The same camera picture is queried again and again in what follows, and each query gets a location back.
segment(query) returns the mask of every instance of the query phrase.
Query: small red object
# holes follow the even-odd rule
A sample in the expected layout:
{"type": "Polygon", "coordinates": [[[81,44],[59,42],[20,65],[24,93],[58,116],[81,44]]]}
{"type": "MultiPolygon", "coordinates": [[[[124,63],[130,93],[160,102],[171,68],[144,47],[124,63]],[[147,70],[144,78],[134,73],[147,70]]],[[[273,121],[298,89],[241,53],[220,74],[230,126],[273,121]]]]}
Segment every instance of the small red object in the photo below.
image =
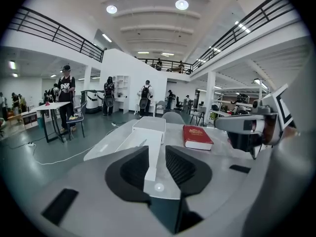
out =
{"type": "Polygon", "coordinates": [[[183,126],[183,139],[186,148],[211,150],[214,144],[202,127],[183,126]]]}

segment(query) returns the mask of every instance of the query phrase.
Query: railing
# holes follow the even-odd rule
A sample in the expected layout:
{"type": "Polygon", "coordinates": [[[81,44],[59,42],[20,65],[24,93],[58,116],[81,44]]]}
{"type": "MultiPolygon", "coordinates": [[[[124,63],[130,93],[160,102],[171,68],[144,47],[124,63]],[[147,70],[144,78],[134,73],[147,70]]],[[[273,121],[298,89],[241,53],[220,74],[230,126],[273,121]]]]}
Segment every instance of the railing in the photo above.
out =
{"type": "Polygon", "coordinates": [[[17,11],[8,28],[50,40],[102,62],[104,50],[51,18],[26,7],[17,11]]]}
{"type": "Polygon", "coordinates": [[[158,65],[158,59],[139,59],[149,66],[159,70],[166,72],[174,72],[180,74],[191,74],[192,73],[192,64],[183,62],[182,65],[179,61],[168,61],[168,60],[160,60],[162,65],[158,65]]]}
{"type": "Polygon", "coordinates": [[[287,0],[264,1],[242,20],[239,22],[236,21],[234,27],[210,46],[209,49],[193,63],[193,71],[251,32],[293,9],[294,7],[287,0]]]}

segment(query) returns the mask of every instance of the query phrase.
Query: black cap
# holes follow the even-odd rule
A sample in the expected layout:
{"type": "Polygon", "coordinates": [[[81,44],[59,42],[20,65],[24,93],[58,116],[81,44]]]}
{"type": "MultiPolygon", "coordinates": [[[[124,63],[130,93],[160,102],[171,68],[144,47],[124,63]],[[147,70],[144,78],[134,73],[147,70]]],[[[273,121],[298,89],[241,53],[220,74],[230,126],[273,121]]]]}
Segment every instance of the black cap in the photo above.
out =
{"type": "Polygon", "coordinates": [[[63,70],[70,70],[70,66],[69,65],[64,66],[63,70]]]}

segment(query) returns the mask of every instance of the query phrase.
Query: gray floor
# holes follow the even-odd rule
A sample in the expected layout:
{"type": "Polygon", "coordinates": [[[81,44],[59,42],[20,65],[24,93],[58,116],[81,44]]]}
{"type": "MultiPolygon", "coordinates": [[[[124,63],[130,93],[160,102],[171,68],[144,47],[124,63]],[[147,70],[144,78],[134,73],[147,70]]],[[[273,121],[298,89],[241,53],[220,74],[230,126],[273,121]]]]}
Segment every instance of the gray floor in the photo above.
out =
{"type": "MultiPolygon", "coordinates": [[[[181,113],[185,123],[189,124],[191,117],[181,113]]],[[[18,204],[27,203],[34,193],[44,185],[63,175],[73,166],[83,162],[86,152],[75,156],[67,161],[41,165],[41,163],[56,162],[74,156],[98,143],[114,127],[111,125],[115,122],[121,125],[123,122],[137,118],[132,112],[123,115],[122,112],[113,113],[111,117],[104,117],[102,113],[86,114],[84,124],[85,138],[82,136],[81,126],[78,124],[77,131],[73,133],[74,138],[62,143],[55,140],[47,143],[44,137],[44,131],[38,126],[14,134],[11,137],[0,142],[1,150],[1,175],[9,188],[11,194],[18,204]],[[34,147],[22,146],[35,141],[36,149],[33,155],[34,147]]],[[[47,133],[53,131],[52,124],[47,123],[47,133]]]]}

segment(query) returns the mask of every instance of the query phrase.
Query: white column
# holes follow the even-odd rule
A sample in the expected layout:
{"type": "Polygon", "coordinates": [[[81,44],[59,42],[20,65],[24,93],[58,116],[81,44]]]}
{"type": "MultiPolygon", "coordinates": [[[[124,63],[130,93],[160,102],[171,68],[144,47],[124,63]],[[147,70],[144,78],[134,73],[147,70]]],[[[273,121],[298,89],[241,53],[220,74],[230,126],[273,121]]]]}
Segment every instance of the white column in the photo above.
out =
{"type": "Polygon", "coordinates": [[[216,72],[208,72],[207,75],[207,90],[206,90],[206,112],[205,123],[210,120],[210,110],[214,101],[214,86],[215,86],[216,72]]]}
{"type": "Polygon", "coordinates": [[[89,89],[90,77],[91,77],[91,66],[86,66],[85,72],[84,72],[83,90],[89,89]]]}

